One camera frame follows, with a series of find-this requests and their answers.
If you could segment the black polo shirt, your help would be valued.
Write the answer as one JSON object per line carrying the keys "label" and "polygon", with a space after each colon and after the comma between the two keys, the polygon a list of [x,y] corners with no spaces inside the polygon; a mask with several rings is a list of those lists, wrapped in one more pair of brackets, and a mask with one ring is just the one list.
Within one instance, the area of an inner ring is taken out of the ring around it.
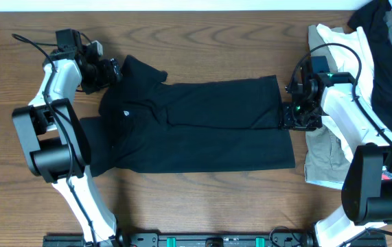
{"label": "black polo shirt", "polygon": [[295,166],[275,76],[169,85],[166,72],[133,56],[121,72],[98,116],[80,121],[94,176],[112,168],[161,174]]}

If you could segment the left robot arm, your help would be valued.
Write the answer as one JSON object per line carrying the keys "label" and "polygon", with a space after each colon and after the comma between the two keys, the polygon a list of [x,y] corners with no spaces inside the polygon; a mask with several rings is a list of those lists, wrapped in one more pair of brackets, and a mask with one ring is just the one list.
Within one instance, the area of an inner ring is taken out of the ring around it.
{"label": "left robot arm", "polygon": [[73,110],[76,92],[91,94],[122,80],[116,59],[104,59],[100,42],[65,29],[45,53],[42,84],[35,98],[12,112],[12,121],[31,173],[52,185],[82,228],[80,239],[53,237],[44,245],[129,246],[117,218],[103,201],[91,175],[91,148]]}

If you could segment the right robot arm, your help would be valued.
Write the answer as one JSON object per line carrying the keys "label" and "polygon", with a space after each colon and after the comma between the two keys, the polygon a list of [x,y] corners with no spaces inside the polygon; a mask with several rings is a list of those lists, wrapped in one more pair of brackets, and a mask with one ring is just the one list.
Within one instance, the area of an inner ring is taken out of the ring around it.
{"label": "right robot arm", "polygon": [[292,100],[282,128],[312,131],[330,117],[354,155],[342,205],[314,225],[315,246],[375,246],[374,235],[391,234],[383,226],[392,224],[392,132],[357,93],[357,82],[357,75],[332,73],[326,57],[306,55],[286,87]]}

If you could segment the khaki shorts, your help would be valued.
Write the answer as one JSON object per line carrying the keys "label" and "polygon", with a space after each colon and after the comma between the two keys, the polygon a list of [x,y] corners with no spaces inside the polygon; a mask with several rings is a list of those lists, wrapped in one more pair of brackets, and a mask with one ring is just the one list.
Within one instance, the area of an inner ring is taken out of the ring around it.
{"label": "khaki shorts", "polygon": [[[341,27],[330,29],[319,24],[308,27],[308,44],[314,49],[325,43],[340,43],[361,53],[357,33],[345,34]],[[322,117],[323,126],[305,135],[308,153],[305,158],[305,181],[314,185],[341,189],[350,162],[345,152],[350,152],[346,141],[329,116]]]}

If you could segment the white shirt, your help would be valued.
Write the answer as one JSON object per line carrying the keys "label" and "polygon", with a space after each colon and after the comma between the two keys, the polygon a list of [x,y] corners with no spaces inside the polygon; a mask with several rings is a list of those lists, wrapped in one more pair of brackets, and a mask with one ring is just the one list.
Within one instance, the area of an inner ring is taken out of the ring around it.
{"label": "white shirt", "polygon": [[362,110],[369,116],[374,116],[371,109],[371,94],[373,89],[372,55],[367,44],[366,35],[361,27],[355,32],[358,35],[362,52],[356,53],[352,48],[340,43],[325,43],[330,51],[330,60],[335,69],[330,69],[332,75],[349,73],[358,81],[335,84],[324,90],[321,106],[326,116],[333,119],[337,128],[346,141],[350,152],[345,152],[346,159],[351,162],[354,152],[359,145],[373,141],[375,132]]}

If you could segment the black garment with striped band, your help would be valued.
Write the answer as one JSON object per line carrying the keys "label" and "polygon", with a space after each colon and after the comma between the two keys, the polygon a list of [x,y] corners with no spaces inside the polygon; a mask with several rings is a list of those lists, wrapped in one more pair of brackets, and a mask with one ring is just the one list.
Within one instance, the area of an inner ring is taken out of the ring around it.
{"label": "black garment with striped band", "polygon": [[392,44],[384,20],[391,9],[389,1],[370,1],[351,16],[348,26],[361,27],[366,34],[374,65],[372,109],[392,132]]}

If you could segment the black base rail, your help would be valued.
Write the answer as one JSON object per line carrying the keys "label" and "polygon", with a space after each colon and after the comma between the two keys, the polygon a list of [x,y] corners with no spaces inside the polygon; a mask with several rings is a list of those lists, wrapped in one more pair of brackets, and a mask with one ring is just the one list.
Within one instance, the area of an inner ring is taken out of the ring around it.
{"label": "black base rail", "polygon": [[43,247],[132,246],[132,247],[270,247],[317,246],[309,233],[275,232],[272,235],[162,235],[138,233],[127,239],[111,238],[86,242],[81,235],[47,235]]}

